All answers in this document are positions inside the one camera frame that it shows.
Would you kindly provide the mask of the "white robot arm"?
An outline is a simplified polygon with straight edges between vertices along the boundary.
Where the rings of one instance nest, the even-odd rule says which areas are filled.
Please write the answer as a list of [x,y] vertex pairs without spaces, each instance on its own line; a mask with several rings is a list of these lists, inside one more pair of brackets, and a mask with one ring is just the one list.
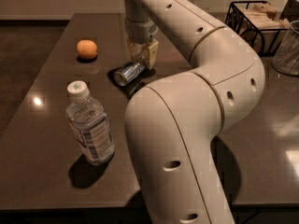
[[223,22],[188,0],[125,0],[130,24],[150,19],[191,65],[139,90],[127,144],[152,224],[235,224],[210,145],[263,94],[263,63]]

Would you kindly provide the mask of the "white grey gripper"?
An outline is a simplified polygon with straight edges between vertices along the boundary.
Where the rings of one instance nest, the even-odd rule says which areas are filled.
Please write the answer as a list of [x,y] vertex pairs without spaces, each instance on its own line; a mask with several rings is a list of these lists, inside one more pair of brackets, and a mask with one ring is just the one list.
[[[150,40],[157,34],[158,27],[149,17],[146,17],[143,21],[133,21],[126,18],[124,24],[129,37],[127,46],[131,60],[134,63],[141,64],[145,60],[145,65],[151,70],[156,63],[159,42],[155,39],[151,42]],[[144,43],[148,43],[145,47],[145,58],[143,53]]]

